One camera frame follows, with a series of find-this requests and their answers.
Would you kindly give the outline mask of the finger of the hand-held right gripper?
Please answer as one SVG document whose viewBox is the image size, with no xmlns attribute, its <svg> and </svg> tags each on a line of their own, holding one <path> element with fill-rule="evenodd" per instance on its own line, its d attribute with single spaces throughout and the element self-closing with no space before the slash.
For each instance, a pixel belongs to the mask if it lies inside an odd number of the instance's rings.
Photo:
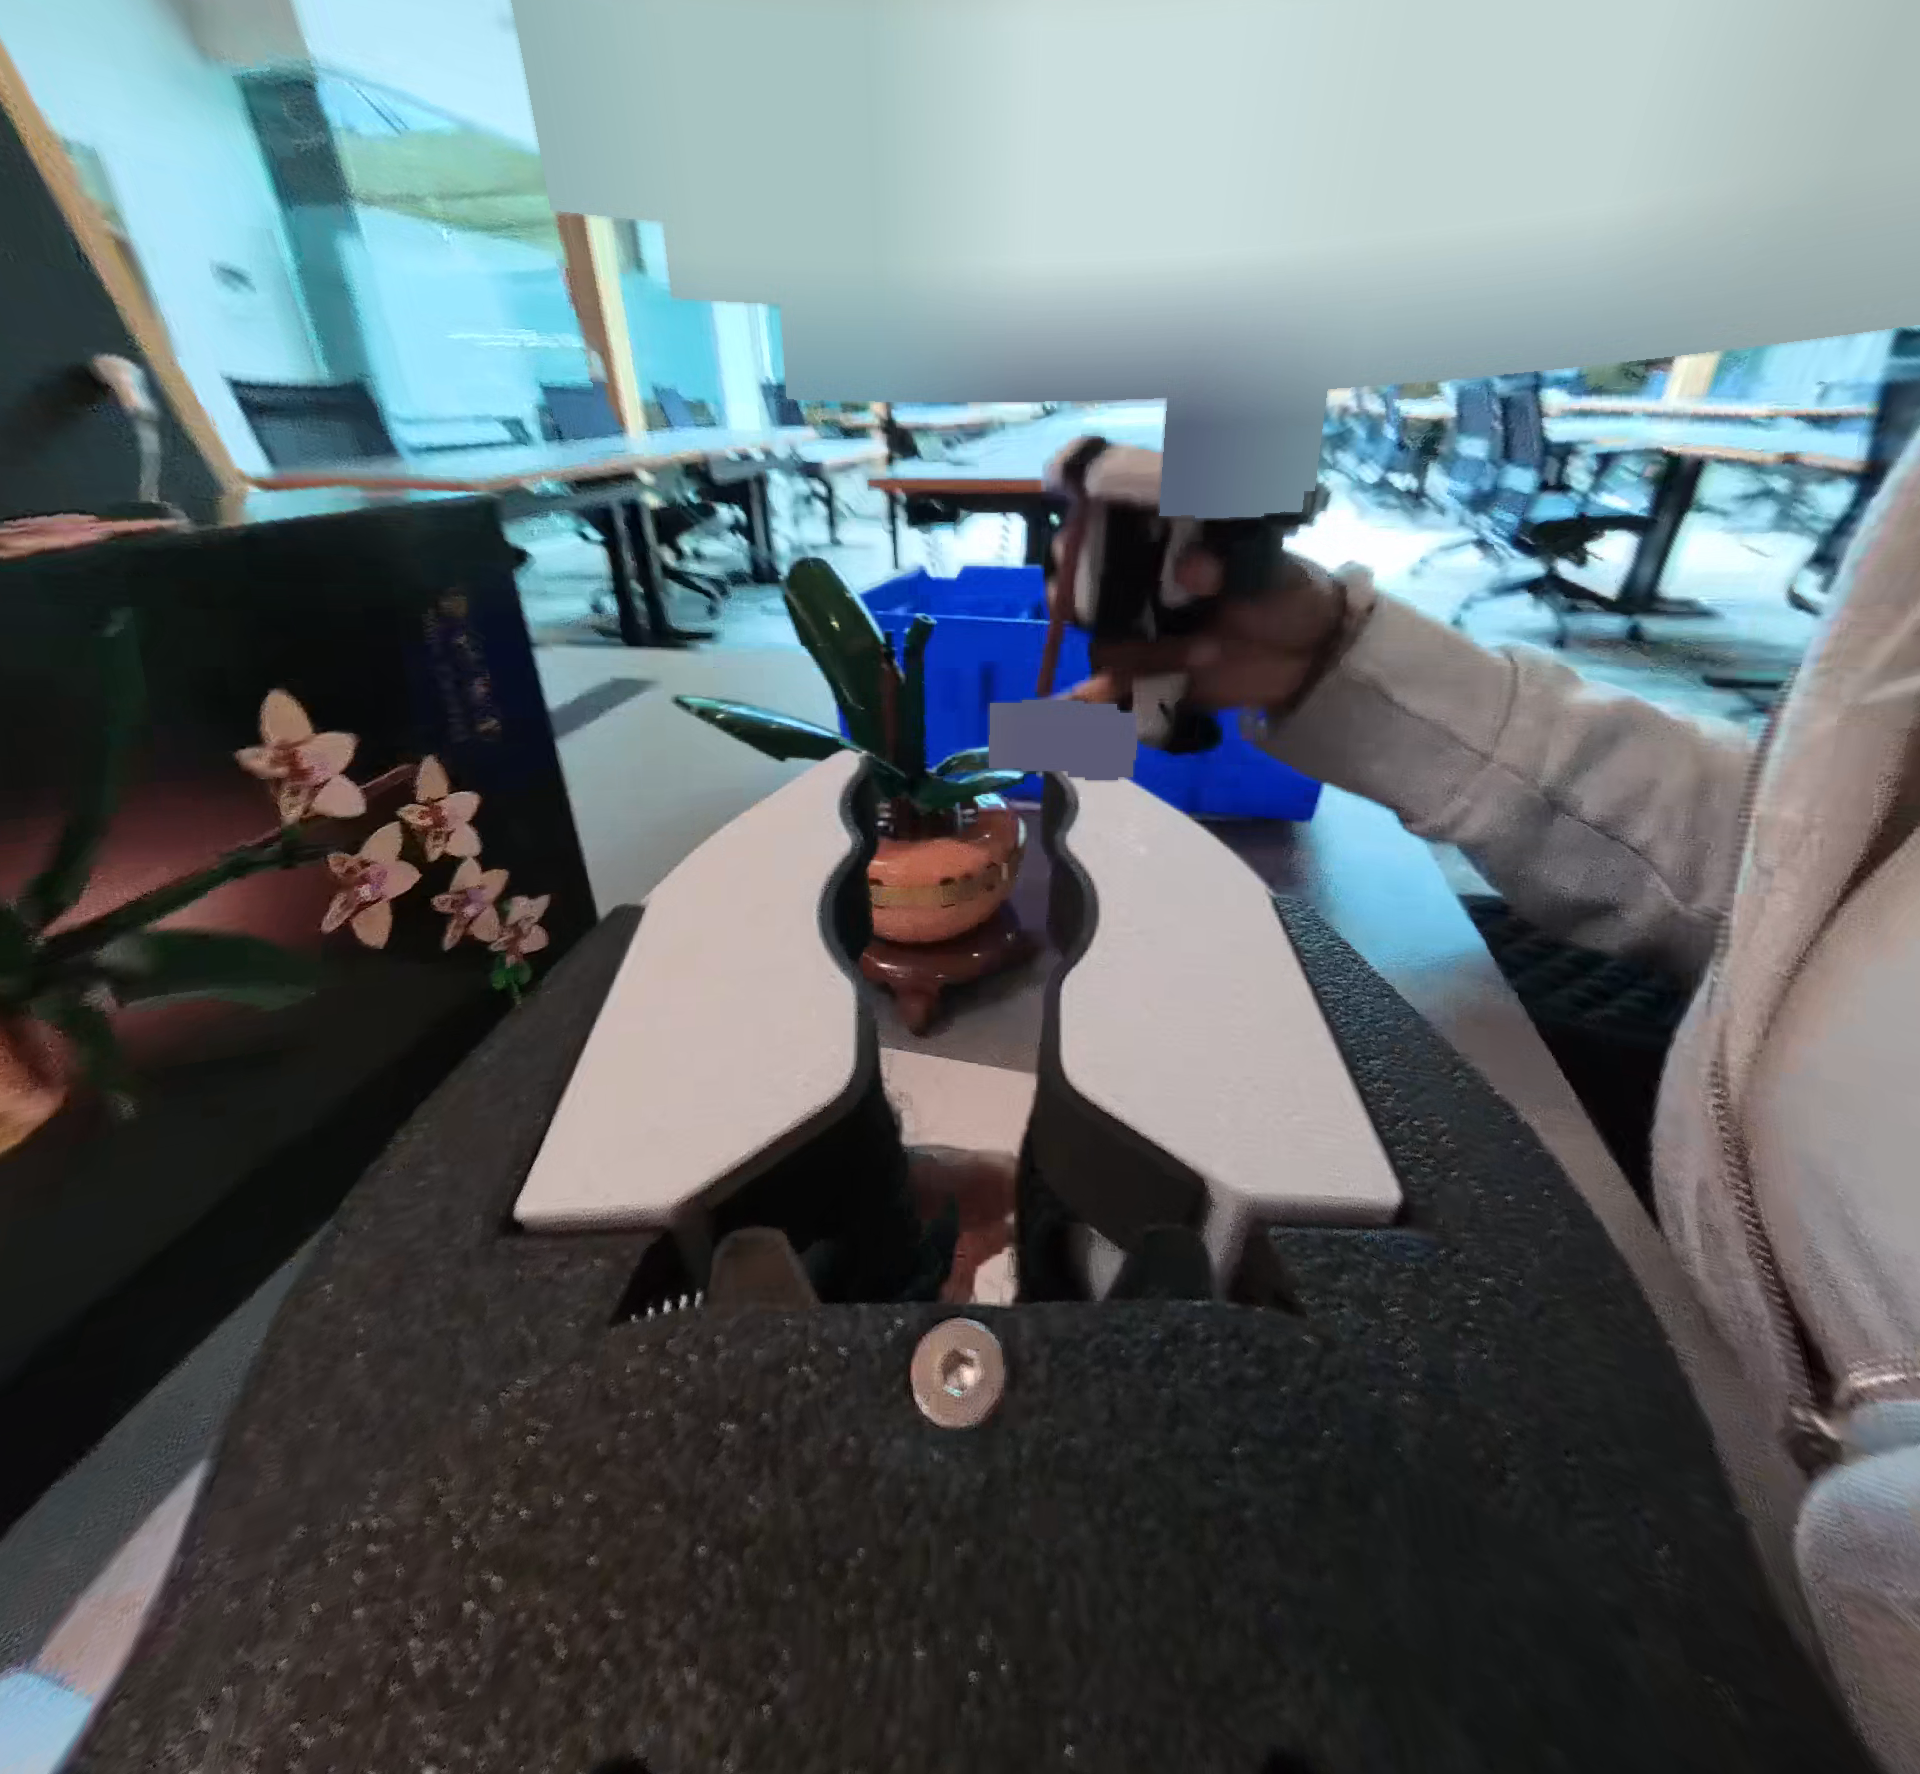
<svg viewBox="0 0 1920 1774">
<path fill-rule="evenodd" d="M 1052 461 L 1047 467 L 1050 493 Z M 1092 466 L 1073 625 L 1088 633 L 1092 643 L 1144 643 L 1155 636 L 1166 553 L 1159 494 L 1161 454 L 1155 450 L 1111 442 L 1111 451 Z"/>
</svg>

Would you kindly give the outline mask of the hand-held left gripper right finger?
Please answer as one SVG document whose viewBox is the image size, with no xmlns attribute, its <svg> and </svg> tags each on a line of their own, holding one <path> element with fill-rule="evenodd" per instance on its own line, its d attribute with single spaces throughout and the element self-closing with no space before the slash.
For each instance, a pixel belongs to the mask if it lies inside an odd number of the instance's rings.
<svg viewBox="0 0 1920 1774">
<path fill-rule="evenodd" d="M 1034 1298 L 1269 1298 L 1276 1235 L 1404 1190 L 1265 880 L 1130 781 L 1050 777 Z"/>
</svg>

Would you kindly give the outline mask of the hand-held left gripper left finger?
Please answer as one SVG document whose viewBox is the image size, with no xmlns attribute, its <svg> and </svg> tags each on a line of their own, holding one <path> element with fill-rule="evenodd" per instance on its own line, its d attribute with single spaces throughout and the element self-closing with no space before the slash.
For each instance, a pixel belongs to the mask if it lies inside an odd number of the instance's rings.
<svg viewBox="0 0 1920 1774">
<path fill-rule="evenodd" d="M 515 1194 L 526 1232 L 801 1228 L 893 1196 L 899 1118 L 855 946 L 862 764 L 750 805 L 649 895 Z"/>
</svg>

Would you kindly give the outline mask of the brown toy orchid stem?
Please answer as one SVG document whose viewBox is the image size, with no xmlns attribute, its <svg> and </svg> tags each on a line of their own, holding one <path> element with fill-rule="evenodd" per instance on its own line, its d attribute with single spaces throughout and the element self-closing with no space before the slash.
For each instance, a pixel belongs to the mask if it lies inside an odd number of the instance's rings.
<svg viewBox="0 0 1920 1774">
<path fill-rule="evenodd" d="M 1107 436 L 1088 435 L 1073 442 L 1050 466 L 1050 489 L 1064 507 L 1050 540 L 1047 633 L 1036 670 L 1036 698 L 1055 694 L 1066 632 L 1078 625 L 1078 561 L 1090 518 L 1090 473 L 1107 451 L 1111 451 Z"/>
</svg>

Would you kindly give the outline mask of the toy brick orchid plant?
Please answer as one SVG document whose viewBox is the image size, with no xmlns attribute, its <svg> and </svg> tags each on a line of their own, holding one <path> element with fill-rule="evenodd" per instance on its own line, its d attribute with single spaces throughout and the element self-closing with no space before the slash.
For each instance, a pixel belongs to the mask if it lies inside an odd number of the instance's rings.
<svg viewBox="0 0 1920 1774">
<path fill-rule="evenodd" d="M 676 705 L 772 760 L 850 755 L 861 764 L 877 822 L 861 968 L 892 995 L 902 1026 L 923 1036 L 950 989 L 1019 971 L 1036 953 L 1011 909 L 1027 844 L 1011 802 L 1019 777 L 991 769 L 982 748 L 932 755 L 930 614 L 886 630 L 819 558 L 797 560 L 780 595 L 803 652 L 828 683 L 838 725 L 723 698 L 676 697 Z"/>
</svg>

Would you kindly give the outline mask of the grey desk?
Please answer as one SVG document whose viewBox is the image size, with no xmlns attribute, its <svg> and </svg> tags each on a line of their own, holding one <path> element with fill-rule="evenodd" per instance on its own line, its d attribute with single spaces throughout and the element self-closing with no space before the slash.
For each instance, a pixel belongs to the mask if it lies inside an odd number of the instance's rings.
<svg viewBox="0 0 1920 1774">
<path fill-rule="evenodd" d="M 603 907 L 643 899 L 787 770 L 671 705 L 678 690 L 826 705 L 800 654 L 540 649 L 558 755 Z M 1582 1092 L 1585 1052 L 1524 1016 L 1466 899 L 1487 883 L 1379 805 L 1325 791 L 1306 824 L 1214 819 L 1306 899 L 1536 1128 L 1597 1205 L 1635 1200 Z M 262 1340 L 363 1160 L 286 1148 L 111 1290 L 4 1391 L 4 1770 L 58 1770 L 130 1654 Z"/>
</svg>

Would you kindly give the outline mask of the long wood-edged office desk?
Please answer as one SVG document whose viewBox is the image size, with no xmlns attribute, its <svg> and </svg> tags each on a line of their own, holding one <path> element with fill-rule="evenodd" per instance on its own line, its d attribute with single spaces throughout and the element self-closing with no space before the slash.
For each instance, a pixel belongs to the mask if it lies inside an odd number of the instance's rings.
<svg viewBox="0 0 1920 1774">
<path fill-rule="evenodd" d="M 620 639 L 638 649 L 683 649 L 708 639 L 710 632 L 683 630 L 671 614 L 652 512 L 685 494 L 695 470 L 716 476 L 719 490 L 747 493 L 750 576 L 754 585 L 772 587 L 780 568 L 767 516 L 768 478 L 775 471 L 807 476 L 862 470 L 886 458 L 877 438 L 826 436 L 810 425 L 685 425 L 456 451 L 446 458 L 270 470 L 251 478 L 249 493 L 293 496 L 339 490 L 362 499 L 447 494 L 491 499 L 501 512 L 513 514 L 592 514 L 608 552 Z"/>
</svg>

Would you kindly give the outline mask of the person's right hand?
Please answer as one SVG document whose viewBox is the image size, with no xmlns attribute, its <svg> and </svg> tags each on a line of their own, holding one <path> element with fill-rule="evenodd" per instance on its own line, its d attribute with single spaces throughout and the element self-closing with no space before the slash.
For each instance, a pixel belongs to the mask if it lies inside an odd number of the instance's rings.
<svg viewBox="0 0 1920 1774">
<path fill-rule="evenodd" d="M 1134 705 L 1148 681 L 1183 681 L 1183 705 L 1284 712 L 1334 657 L 1348 620 L 1348 589 L 1310 560 L 1282 556 L 1262 587 L 1214 600 L 1199 633 L 1092 643 L 1092 673 L 1068 697 Z"/>
</svg>

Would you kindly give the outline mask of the blue plastic bin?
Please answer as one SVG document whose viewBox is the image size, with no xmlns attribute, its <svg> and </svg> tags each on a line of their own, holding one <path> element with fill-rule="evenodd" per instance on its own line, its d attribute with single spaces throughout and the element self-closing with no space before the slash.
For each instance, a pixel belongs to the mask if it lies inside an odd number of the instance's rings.
<svg viewBox="0 0 1920 1774">
<path fill-rule="evenodd" d="M 991 707 L 1036 692 L 1047 637 L 1041 570 L 965 566 L 950 577 L 910 570 L 866 589 L 862 600 L 898 647 L 914 617 L 934 620 L 925 652 L 928 761 L 983 748 Z M 1309 824 L 1320 783 L 1263 754 L 1233 718 L 1220 714 L 1217 723 L 1219 743 L 1202 752 L 1138 745 L 1132 778 L 1199 819 Z"/>
</svg>

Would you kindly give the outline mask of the black office chair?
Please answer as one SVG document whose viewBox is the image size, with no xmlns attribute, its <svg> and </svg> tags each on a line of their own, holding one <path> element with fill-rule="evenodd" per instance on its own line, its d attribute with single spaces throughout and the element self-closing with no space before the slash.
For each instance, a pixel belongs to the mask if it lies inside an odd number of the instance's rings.
<svg viewBox="0 0 1920 1774">
<path fill-rule="evenodd" d="M 1605 596 L 1570 583 L 1562 566 L 1585 566 L 1594 543 L 1611 532 L 1640 535 L 1642 512 L 1597 507 L 1568 490 L 1553 467 L 1541 396 L 1500 377 L 1454 386 L 1450 496 L 1463 524 L 1462 545 L 1482 560 L 1525 561 L 1530 573 L 1475 589 L 1451 612 L 1451 626 L 1495 600 L 1524 599 L 1552 618 L 1552 643 L 1566 649 L 1570 620 L 1582 610 L 1610 610 Z"/>
</svg>

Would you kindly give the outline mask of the black mesh chair seat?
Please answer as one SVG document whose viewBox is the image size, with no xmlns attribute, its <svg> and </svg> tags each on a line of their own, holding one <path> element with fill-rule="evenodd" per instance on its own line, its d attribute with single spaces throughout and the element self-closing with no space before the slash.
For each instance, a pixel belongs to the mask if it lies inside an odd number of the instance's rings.
<svg viewBox="0 0 1920 1774">
<path fill-rule="evenodd" d="M 1495 895 L 1462 907 L 1648 1213 L 1650 1130 L 1690 989 L 1552 937 Z"/>
</svg>

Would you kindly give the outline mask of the black orchid print box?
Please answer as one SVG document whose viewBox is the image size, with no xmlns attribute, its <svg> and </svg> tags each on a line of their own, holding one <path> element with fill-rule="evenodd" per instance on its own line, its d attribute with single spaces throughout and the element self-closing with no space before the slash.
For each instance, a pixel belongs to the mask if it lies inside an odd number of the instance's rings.
<svg viewBox="0 0 1920 1774">
<path fill-rule="evenodd" d="M 289 1261 L 506 1013 L 444 946 L 475 827 L 561 961 L 597 920 L 491 500 L 4 568 L 4 1530 Z M 383 944 L 333 853 L 401 827 Z"/>
</svg>

